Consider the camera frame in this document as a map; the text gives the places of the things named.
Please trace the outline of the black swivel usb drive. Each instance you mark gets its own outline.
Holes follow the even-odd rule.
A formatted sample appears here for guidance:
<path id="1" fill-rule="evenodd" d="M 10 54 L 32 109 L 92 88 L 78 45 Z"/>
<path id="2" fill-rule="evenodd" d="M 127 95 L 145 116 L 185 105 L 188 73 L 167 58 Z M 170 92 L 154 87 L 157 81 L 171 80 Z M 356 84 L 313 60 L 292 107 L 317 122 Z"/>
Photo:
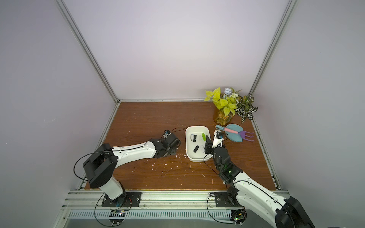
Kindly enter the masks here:
<path id="1" fill-rule="evenodd" d="M 198 149 L 199 149 L 199 146 L 197 145 L 197 146 L 194 148 L 193 152 L 194 152 L 194 153 L 196 153 L 196 152 L 198 151 Z"/>

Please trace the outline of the white storage box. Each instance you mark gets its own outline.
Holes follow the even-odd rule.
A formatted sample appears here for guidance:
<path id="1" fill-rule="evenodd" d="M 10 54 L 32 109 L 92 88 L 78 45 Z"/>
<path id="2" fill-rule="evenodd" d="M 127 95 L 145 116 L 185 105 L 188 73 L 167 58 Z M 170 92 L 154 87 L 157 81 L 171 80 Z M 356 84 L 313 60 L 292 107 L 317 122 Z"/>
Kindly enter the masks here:
<path id="1" fill-rule="evenodd" d="M 202 133 L 210 137 L 209 129 L 205 126 L 190 126 L 185 130 L 186 155 L 192 162 L 204 162 L 212 157 L 211 154 L 204 153 L 205 141 L 202 140 Z M 196 142 L 190 141 L 191 134 L 197 135 Z M 194 153 L 193 150 L 197 145 L 199 149 Z"/>

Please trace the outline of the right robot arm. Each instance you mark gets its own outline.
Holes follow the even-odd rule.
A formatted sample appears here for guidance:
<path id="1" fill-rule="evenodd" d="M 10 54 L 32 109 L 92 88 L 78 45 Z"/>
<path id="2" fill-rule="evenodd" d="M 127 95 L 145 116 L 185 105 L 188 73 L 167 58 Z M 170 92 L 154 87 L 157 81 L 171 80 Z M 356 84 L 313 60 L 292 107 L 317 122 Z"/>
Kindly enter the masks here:
<path id="1" fill-rule="evenodd" d="M 234 206 L 248 208 L 274 228 L 313 228 L 314 224 L 300 202 L 284 198 L 266 189 L 236 166 L 223 146 L 222 139 L 208 136 L 204 152 L 213 158 L 218 176 L 227 184 L 229 201 Z"/>

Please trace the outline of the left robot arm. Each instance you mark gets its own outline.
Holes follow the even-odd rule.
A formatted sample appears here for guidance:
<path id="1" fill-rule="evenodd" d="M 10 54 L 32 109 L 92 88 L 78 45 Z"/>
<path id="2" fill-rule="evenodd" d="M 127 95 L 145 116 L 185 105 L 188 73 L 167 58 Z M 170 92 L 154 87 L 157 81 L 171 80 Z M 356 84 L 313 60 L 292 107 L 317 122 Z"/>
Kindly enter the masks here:
<path id="1" fill-rule="evenodd" d="M 83 163 L 89 187 L 102 190 L 108 200 L 121 206 L 127 194 L 113 176 L 114 170 L 130 162 L 172 155 L 180 145 L 181 141 L 170 131 L 166 131 L 161 138 L 125 147 L 102 144 Z"/>

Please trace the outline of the teal dustpan plate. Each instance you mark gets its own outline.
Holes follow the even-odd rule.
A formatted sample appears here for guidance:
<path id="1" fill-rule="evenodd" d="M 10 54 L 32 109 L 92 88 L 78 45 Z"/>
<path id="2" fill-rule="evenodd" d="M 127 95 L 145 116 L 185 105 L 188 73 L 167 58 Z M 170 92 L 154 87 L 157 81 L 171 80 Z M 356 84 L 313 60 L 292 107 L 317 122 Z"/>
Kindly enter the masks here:
<path id="1" fill-rule="evenodd" d="M 231 129 L 231 130 L 236 131 L 236 132 L 243 131 L 243 128 L 241 126 L 237 125 L 237 124 L 229 124 L 225 128 Z M 241 143 L 243 141 L 243 138 L 239 134 L 234 134 L 234 133 L 231 133 L 231 132 L 225 132 L 225 133 L 228 135 L 228 139 L 233 141 L 233 142 Z"/>

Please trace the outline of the purple toy fork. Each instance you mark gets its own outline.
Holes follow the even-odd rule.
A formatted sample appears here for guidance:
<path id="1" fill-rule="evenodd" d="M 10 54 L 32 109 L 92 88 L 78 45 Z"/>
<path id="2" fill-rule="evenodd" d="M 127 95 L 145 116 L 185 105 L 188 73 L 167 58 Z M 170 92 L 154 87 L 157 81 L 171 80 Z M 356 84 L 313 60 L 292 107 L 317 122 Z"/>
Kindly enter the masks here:
<path id="1" fill-rule="evenodd" d="M 241 136 L 241 138 L 245 141 L 253 142 L 254 133 L 246 132 L 246 131 L 240 131 L 238 134 Z"/>

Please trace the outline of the potted green plant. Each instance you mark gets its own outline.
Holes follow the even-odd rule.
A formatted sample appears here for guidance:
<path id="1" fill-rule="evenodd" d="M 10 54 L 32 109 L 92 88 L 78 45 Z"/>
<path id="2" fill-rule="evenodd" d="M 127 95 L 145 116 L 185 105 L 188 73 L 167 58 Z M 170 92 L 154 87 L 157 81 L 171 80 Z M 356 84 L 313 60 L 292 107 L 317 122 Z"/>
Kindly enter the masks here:
<path id="1" fill-rule="evenodd" d="M 213 102 L 217 111 L 213 120 L 221 126 L 230 124 L 235 115 L 239 116 L 241 122 L 253 119 L 253 113 L 257 112 L 258 107 L 254 106 L 253 95 L 239 95 L 239 90 L 227 87 L 221 90 L 219 87 L 213 91 L 206 91 L 205 101 Z"/>

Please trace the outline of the right connector board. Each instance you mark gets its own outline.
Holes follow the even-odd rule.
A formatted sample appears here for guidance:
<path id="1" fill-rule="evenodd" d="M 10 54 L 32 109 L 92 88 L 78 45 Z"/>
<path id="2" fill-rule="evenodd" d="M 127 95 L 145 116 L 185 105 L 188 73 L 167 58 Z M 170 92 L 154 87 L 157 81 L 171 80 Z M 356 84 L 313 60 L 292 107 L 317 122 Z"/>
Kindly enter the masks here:
<path id="1" fill-rule="evenodd" d="M 234 223 L 235 226 L 242 226 L 243 222 L 247 219 L 247 212 L 245 209 L 231 210 L 230 221 Z"/>

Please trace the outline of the connector board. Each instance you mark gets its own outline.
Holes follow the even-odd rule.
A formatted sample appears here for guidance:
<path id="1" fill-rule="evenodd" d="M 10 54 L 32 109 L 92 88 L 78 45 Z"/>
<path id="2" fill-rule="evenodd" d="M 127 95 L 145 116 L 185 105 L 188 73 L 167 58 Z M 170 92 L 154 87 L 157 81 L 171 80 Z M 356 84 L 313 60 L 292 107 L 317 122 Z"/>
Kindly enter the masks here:
<path id="1" fill-rule="evenodd" d="M 242 226 L 243 222 L 247 219 L 247 212 L 245 209 L 231 210 L 230 221 L 234 223 L 235 226 Z"/>
<path id="2" fill-rule="evenodd" d="M 125 220 L 126 212 L 124 210 L 112 210 L 109 214 L 111 226 L 119 226 Z"/>

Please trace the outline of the left connector board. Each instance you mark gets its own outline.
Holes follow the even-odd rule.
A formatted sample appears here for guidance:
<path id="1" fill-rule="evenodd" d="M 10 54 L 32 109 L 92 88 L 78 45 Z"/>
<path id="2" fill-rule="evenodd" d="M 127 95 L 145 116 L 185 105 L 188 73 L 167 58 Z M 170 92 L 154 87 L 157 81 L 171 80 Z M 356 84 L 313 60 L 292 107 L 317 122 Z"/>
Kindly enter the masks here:
<path id="1" fill-rule="evenodd" d="M 119 226 L 125 220 L 126 212 L 124 210 L 112 210 L 109 214 L 111 226 Z"/>

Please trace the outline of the pink teal handled brush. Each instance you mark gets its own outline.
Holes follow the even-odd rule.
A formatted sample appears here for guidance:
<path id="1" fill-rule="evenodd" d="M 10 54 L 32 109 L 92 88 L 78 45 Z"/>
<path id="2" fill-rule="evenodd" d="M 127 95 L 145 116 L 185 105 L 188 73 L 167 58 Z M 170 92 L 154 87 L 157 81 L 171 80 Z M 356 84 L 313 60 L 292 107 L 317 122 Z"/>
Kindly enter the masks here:
<path id="1" fill-rule="evenodd" d="M 237 134 L 237 135 L 240 134 L 240 132 L 238 132 L 238 131 L 235 131 L 235 130 L 232 130 L 232 129 L 229 129 L 229 128 L 226 128 L 226 127 L 223 127 L 220 125 L 216 125 L 215 128 L 216 128 L 216 130 L 225 131 L 226 133 L 232 133 L 232 134 Z"/>

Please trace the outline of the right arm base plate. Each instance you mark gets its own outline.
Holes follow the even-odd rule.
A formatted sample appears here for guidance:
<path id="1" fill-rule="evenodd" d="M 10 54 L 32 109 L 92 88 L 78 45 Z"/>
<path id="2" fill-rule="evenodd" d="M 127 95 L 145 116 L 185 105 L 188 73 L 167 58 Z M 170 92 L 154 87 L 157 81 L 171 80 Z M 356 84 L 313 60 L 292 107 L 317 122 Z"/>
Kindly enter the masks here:
<path id="1" fill-rule="evenodd" d="M 227 192 L 214 192 L 215 205 L 218 208 L 238 208 L 242 207 L 237 200 Z"/>

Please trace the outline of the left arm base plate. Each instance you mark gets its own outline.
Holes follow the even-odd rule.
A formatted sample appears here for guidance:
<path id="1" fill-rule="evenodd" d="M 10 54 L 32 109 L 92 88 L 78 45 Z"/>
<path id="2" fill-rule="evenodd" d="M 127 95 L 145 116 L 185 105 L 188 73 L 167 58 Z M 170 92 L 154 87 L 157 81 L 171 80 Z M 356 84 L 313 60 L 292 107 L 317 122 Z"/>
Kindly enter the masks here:
<path id="1" fill-rule="evenodd" d="M 102 207 L 139 207 L 142 192 L 126 192 L 116 199 L 110 199 L 108 195 L 102 197 Z"/>

